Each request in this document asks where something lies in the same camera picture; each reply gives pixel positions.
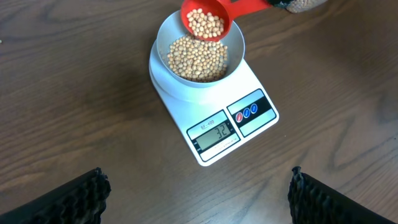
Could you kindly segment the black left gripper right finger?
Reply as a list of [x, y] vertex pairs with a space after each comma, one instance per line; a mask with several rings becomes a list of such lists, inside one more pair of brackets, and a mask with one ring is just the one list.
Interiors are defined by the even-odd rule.
[[335, 189], [292, 169], [288, 201], [293, 224], [394, 224]]

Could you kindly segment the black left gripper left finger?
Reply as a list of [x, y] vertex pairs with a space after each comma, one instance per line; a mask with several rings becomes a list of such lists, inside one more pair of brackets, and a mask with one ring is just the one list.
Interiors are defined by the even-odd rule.
[[99, 167], [1, 215], [1, 224], [100, 224], [111, 192]]

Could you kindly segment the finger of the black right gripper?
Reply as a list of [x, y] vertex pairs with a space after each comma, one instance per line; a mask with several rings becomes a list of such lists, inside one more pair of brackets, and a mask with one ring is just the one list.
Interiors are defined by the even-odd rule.
[[291, 0], [267, 0], [267, 2], [274, 7], [285, 9], [289, 6]]

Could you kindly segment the grey bowl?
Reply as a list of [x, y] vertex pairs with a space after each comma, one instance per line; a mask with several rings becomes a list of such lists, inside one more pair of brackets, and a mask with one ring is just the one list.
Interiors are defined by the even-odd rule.
[[201, 40], [185, 28], [180, 11], [163, 21], [156, 47], [161, 62], [173, 78], [200, 86], [232, 75], [246, 50], [243, 33], [235, 22], [221, 40]]

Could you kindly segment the red measuring scoop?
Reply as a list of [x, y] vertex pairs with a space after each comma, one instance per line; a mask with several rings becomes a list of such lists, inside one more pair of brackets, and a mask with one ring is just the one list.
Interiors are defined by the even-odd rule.
[[227, 35], [235, 18], [270, 7], [266, 0], [184, 0], [180, 16], [194, 37], [217, 42]]

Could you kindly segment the white digital kitchen scale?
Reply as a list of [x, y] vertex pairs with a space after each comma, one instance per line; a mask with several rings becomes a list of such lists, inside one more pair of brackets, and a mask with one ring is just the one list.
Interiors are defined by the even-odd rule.
[[244, 60], [219, 83], [206, 83], [204, 88], [198, 88], [174, 78], [153, 45], [149, 73], [201, 166], [218, 161], [279, 120], [276, 107]]

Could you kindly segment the clear plastic container of beans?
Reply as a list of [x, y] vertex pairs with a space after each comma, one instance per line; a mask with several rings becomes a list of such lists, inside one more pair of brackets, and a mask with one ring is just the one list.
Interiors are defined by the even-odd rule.
[[311, 10], [321, 4], [327, 2], [327, 0], [292, 0], [287, 6], [286, 10], [291, 13], [300, 13]]

